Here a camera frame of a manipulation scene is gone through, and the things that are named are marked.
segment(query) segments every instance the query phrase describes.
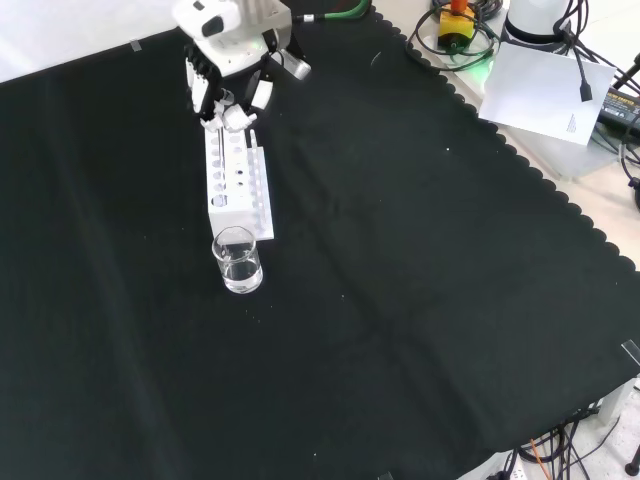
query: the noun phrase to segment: white device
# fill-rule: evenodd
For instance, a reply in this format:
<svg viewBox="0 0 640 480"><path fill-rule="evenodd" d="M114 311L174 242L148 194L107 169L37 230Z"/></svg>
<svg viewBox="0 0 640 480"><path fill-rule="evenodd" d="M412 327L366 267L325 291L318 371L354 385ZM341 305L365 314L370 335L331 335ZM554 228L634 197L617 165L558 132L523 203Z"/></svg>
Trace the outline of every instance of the white device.
<svg viewBox="0 0 640 480"><path fill-rule="evenodd" d="M512 0L504 25L503 39L531 48L555 51L563 36L554 31L569 0Z"/></svg>
<svg viewBox="0 0 640 480"><path fill-rule="evenodd" d="M273 46L267 45L266 32L273 32L278 49L291 39L291 11L278 0L182 0L173 17L223 78L269 55Z"/></svg>

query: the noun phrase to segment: electronic device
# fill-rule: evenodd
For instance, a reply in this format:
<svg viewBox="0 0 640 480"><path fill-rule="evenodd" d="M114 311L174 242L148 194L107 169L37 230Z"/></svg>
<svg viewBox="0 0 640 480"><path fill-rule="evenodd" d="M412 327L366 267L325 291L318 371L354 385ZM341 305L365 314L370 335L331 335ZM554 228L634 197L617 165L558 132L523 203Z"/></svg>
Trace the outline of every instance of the electronic device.
<svg viewBox="0 0 640 480"><path fill-rule="evenodd" d="M513 0L504 23L502 38L516 45L558 52L565 38L555 28L569 0Z"/></svg>
<svg viewBox="0 0 640 480"><path fill-rule="evenodd" d="M449 7L451 12L443 10L440 13L438 46L456 53L468 47L473 39L475 14L469 8L467 0L452 0Z"/></svg>
<svg viewBox="0 0 640 480"><path fill-rule="evenodd" d="M640 114L640 99L610 88L598 116L598 121L607 127L624 132L631 125L630 135L640 138L640 125L633 119Z"/></svg>

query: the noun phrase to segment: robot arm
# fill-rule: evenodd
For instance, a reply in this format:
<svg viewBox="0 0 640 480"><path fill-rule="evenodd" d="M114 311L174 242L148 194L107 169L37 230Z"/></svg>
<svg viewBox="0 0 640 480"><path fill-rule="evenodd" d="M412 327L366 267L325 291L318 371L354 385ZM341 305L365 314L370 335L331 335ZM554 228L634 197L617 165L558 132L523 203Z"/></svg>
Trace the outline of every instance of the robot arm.
<svg viewBox="0 0 640 480"><path fill-rule="evenodd" d="M291 11L278 0L182 0L173 16L193 39L185 55L194 113L212 131L247 128L268 103L273 85L262 69L289 45ZM236 104L223 85L243 78L250 98Z"/></svg>

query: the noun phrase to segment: white paper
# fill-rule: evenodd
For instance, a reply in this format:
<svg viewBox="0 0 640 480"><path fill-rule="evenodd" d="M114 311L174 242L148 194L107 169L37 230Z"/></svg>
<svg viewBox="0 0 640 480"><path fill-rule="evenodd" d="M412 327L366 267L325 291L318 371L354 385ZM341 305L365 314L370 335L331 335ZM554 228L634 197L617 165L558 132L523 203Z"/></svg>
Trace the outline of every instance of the white paper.
<svg viewBox="0 0 640 480"><path fill-rule="evenodd" d="M582 61L593 100L580 98L575 58L503 43L485 84L479 116L586 145L614 69Z"/></svg>

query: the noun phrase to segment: black tablecloth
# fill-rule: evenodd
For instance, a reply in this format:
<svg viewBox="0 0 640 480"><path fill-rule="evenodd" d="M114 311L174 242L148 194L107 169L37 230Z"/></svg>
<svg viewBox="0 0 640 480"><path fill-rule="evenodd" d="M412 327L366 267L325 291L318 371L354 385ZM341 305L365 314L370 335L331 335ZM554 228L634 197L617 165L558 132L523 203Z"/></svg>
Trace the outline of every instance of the black tablecloth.
<svg viewBox="0 0 640 480"><path fill-rule="evenodd" d="M180 32L0 86L2 478L452 479L637 373L640 283L577 207L379 15L299 40L248 296Z"/></svg>

